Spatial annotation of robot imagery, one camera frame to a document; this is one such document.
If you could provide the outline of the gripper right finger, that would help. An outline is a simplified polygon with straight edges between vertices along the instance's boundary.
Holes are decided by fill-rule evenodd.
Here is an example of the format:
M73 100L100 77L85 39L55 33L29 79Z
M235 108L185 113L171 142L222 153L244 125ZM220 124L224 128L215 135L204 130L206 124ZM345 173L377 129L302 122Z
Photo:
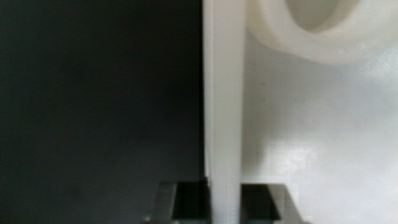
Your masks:
M242 185L242 224L306 224L283 184Z

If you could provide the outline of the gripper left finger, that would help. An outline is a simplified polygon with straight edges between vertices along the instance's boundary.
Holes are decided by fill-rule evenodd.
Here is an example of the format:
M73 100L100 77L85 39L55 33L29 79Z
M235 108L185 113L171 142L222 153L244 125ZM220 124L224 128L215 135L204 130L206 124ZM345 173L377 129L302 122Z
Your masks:
M144 224L210 224L208 184L162 182Z

